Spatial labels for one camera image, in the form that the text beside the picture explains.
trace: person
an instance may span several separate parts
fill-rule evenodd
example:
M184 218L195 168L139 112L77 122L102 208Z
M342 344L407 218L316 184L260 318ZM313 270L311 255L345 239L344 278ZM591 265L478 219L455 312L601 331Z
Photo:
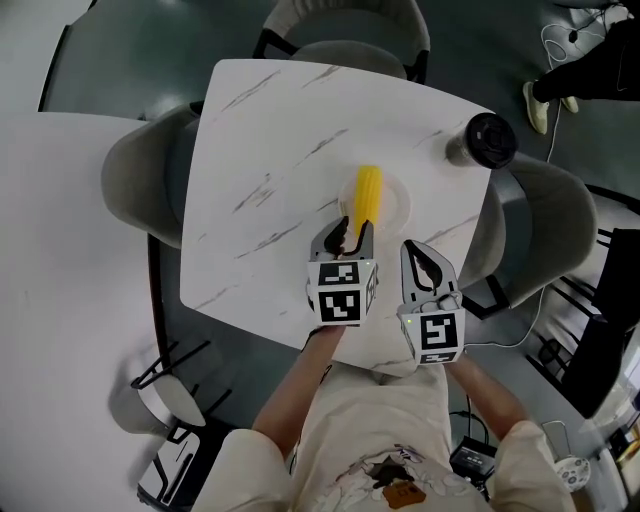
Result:
M575 510L542 430L468 356L445 367L500 441L490 504L449 465L445 367L380 382L344 364L327 373L344 329L313 332L253 428L227 436L194 512Z
M637 3L629 4L629 10ZM531 126L547 133L549 102L561 99L569 112L578 112L583 100L640 100L640 25L637 19L613 24L605 40L584 57L558 66L522 88Z

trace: beige shoe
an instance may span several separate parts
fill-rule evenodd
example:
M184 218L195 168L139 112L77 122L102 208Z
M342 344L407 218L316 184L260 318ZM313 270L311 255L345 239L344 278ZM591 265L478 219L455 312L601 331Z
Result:
M527 82L522 87L522 94L527 102L527 114L533 129L542 135L547 133L547 111L549 103L540 103L533 97L533 82Z
M562 104L565 108L571 112L572 114L577 114L578 110L578 100L576 100L575 96L568 96L566 98L562 98Z

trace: white cable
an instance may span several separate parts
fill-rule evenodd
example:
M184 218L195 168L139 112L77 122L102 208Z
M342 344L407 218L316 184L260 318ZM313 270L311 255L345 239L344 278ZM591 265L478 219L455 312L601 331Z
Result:
M545 290L546 286L542 287L542 290L540 290L540 298L538 299L538 310L536 311L536 316L533 317L533 322L531 322L531 325L529 326L529 329L527 329L526 334L520 338L520 340L516 343L513 343L511 345L505 345L502 343L498 343L497 341L487 341L486 343L465 343L465 348L467 347L502 347L502 348L516 348L519 347L520 345L522 345L524 343L524 341L529 337L529 334L531 334L531 331L533 330L533 326L536 325L536 322L538 321L538 317L540 316L540 311L542 310L542 297L544 296L544 290Z
M560 43L558 43L557 41L554 41L553 39L545 39L544 38L544 31L547 30L548 28L551 28L551 27L558 27L558 28L561 28L561 29L566 30L568 32L576 31L575 28L565 27L564 25L560 25L558 23L550 23L549 25L545 25L544 27L542 27L542 30L540 31L540 40L542 41L542 46L544 47L545 51L547 52L547 60L549 61L549 71L553 71L553 63L551 62L552 60L554 60L555 62L562 63L562 62L566 62L566 60L569 58L569 54L568 54L567 50L565 50L564 47ZM578 32L589 34L589 35L604 39L604 37L601 36L600 34L595 34L593 32L589 32L587 30L578 30ZM556 58L553 55L551 55L551 51L549 50L549 47L547 46L548 44L553 44L553 45L557 46L558 48L560 48L564 55L562 57L560 57L560 58ZM582 53L584 55L584 52L580 49L580 47L578 47L577 44L574 43L574 46L580 51L580 53ZM551 133L551 146L549 147L549 152L547 153L547 162L549 162L551 160L551 155L553 153L553 148L555 147L555 144L556 144L556 133L558 131L558 123L560 122L560 111L561 110L562 110L562 105L559 103L558 104L558 113L556 114L556 121L555 121L555 123L553 125L553 131Z

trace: white table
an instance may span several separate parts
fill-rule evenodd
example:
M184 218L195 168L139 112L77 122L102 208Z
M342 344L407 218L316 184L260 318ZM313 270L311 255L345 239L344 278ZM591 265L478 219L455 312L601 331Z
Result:
M444 147L481 112L444 92L350 68L219 62L191 164L182 302L301 348L315 326L305 293L311 240L340 215L338 193L358 167L378 165L409 190L411 217L402 236L376 243L378 297L335 358L394 375L412 371L395 316L400 244L429 242L460 273L489 171L451 166Z

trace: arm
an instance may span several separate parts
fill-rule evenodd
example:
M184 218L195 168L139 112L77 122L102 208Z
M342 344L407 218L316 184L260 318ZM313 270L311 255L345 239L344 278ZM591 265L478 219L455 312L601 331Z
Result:
M251 430L231 432L218 453L193 512L286 512L291 476L283 459L300 437L313 397L344 333L313 334Z
M500 441L491 507L497 512L573 512L571 495L553 469L542 430L520 401L463 354L445 365Z
M325 327L309 338L271 398L258 413L252 429L271 439L286 459L300 438L316 394L345 327Z
M520 401L502 384L487 375L467 354L445 365L476 406L487 425L502 441L516 423L529 419Z

